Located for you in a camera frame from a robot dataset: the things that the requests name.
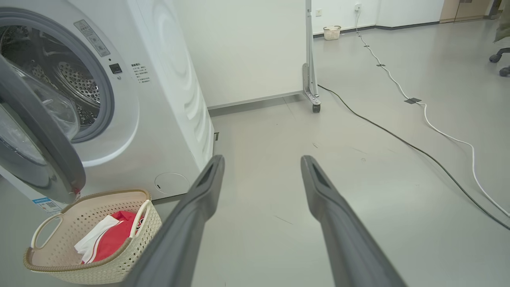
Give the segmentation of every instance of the qr code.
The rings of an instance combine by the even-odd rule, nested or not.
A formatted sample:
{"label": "qr code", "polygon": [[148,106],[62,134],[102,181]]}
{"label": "qr code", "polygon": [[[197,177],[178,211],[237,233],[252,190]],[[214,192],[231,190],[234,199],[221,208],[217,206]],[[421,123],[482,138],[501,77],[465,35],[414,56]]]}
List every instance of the qr code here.
{"label": "qr code", "polygon": [[46,205],[47,205],[49,208],[53,208],[53,207],[56,207],[56,206],[57,206],[57,205],[56,205],[53,201],[46,202]]}

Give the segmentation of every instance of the laundry basket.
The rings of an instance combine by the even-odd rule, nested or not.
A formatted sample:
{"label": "laundry basket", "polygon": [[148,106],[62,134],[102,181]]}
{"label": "laundry basket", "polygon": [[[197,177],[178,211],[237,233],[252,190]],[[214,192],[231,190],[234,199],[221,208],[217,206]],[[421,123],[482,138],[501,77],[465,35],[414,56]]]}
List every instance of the laundry basket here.
{"label": "laundry basket", "polygon": [[[121,210],[136,213],[130,236],[108,258],[81,264],[82,255],[76,252],[74,245],[106,215]],[[136,231],[144,213],[143,223]],[[60,218],[56,229],[41,247],[36,246],[41,230],[55,218]],[[50,274],[71,283],[120,282],[160,226],[161,219],[146,191],[123,190],[83,197],[41,223],[32,237],[31,247],[27,249],[23,263],[33,272]]]}
{"label": "laundry basket", "polygon": [[328,26],[324,27],[324,39],[326,40],[336,40],[340,37],[340,26]]}

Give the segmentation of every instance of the warning label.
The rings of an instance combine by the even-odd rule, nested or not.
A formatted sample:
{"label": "warning label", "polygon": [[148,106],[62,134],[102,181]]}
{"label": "warning label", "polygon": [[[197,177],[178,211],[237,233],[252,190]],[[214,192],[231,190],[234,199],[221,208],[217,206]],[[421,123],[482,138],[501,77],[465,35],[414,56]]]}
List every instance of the warning label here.
{"label": "warning label", "polygon": [[131,64],[131,67],[133,68],[133,71],[135,72],[136,79],[138,80],[138,83],[147,83],[150,82],[149,72],[147,71],[147,67],[140,64],[140,63],[134,63]]}
{"label": "warning label", "polygon": [[78,28],[78,30],[89,40],[89,42],[94,46],[96,51],[99,53],[101,57],[107,56],[110,54],[110,51],[106,48],[103,41],[99,39],[94,30],[85,22],[85,20],[80,20],[74,23],[74,26]]}
{"label": "warning label", "polygon": [[44,211],[46,211],[46,213],[48,213],[49,215],[55,215],[55,214],[59,213],[60,211],[62,211],[62,209],[57,204],[55,204],[55,202],[53,202],[53,200],[51,200],[47,197],[40,198],[40,199],[34,199],[32,201],[35,204],[39,205],[39,207],[44,209]]}

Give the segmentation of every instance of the gray floor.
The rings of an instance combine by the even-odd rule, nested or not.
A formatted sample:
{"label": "gray floor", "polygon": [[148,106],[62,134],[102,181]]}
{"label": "gray floor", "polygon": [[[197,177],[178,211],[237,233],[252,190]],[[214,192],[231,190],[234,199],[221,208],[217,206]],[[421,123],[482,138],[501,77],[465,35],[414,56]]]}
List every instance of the gray floor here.
{"label": "gray floor", "polygon": [[[476,148],[479,180],[510,209],[510,64],[488,62],[494,21],[363,31],[410,97],[438,128]],[[316,39],[320,84],[358,113],[428,151],[498,218],[470,175],[468,147],[428,128],[355,33]],[[304,194],[301,155],[314,156],[409,286],[508,286],[510,231],[481,213],[429,159],[352,115],[322,91],[322,111],[303,97],[216,110],[215,153],[226,160],[218,210],[207,222],[193,286],[333,286],[324,240]],[[26,271],[21,255],[44,213],[5,181],[1,238],[5,286],[71,286]],[[175,201],[157,203],[166,217]]]}

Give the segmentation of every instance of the caster wheel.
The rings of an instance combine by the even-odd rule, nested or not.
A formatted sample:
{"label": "caster wheel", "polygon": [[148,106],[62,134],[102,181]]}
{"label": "caster wheel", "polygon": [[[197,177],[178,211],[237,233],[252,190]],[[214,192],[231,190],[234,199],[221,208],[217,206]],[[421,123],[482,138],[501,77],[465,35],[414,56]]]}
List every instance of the caster wheel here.
{"label": "caster wheel", "polygon": [[497,63],[497,62],[499,62],[500,59],[501,59],[501,55],[498,55],[498,54],[495,54],[495,55],[492,55],[491,57],[489,57],[489,61],[491,63]]}
{"label": "caster wheel", "polygon": [[502,77],[510,76],[510,67],[506,67],[506,68],[499,70],[499,75]]}

